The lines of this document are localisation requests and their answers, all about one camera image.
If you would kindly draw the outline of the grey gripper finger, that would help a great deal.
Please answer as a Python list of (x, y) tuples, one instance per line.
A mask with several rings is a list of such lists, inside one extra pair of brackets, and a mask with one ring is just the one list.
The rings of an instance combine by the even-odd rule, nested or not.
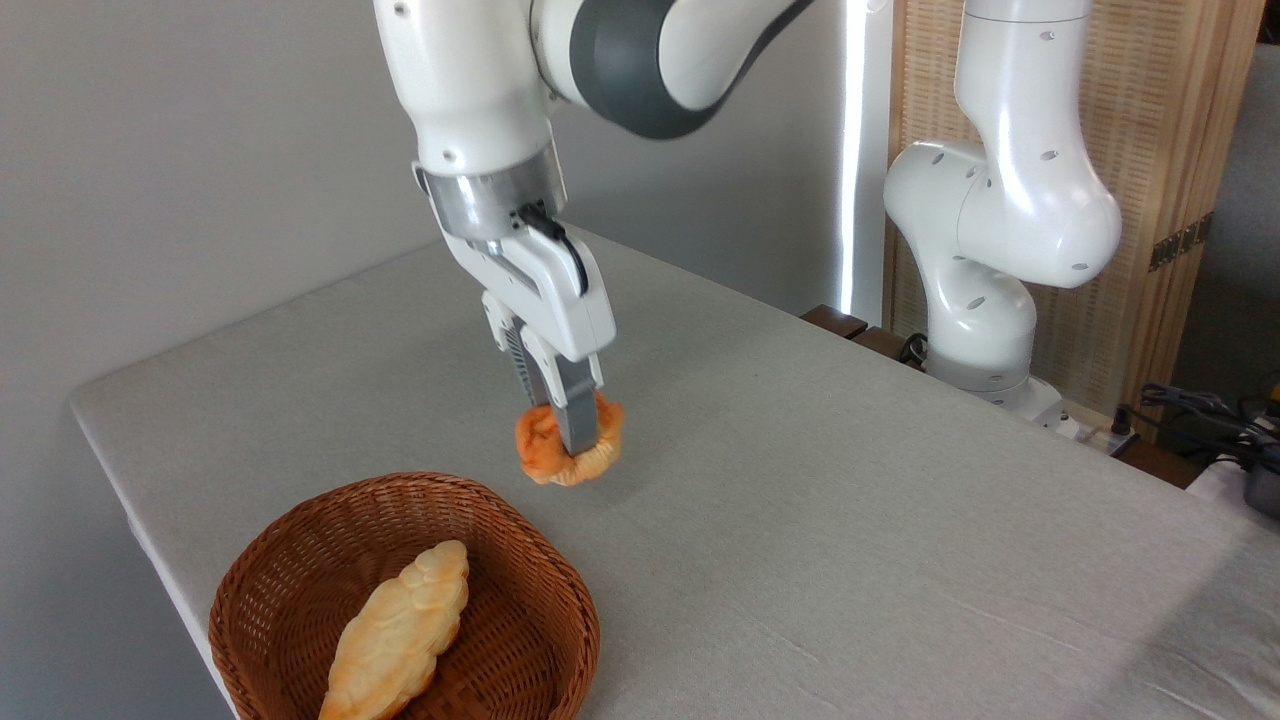
[(530, 405), (534, 407), (549, 405), (550, 397), (541, 372), (529, 354), (521, 336), (525, 322), (488, 290), (483, 292), (483, 307), (495, 346), (513, 363)]
[(598, 356), (580, 361), (561, 355), (531, 328), (520, 331), (535, 405), (550, 406), (564, 451), (579, 456), (596, 445), (600, 433), (595, 391), (602, 384)]

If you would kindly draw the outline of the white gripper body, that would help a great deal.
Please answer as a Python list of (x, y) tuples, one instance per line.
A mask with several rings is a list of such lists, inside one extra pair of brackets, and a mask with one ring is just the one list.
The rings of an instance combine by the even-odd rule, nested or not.
[(600, 268), (558, 220), (567, 195), (558, 165), (480, 176), (413, 177), (453, 259), (571, 361), (607, 347), (614, 316)]

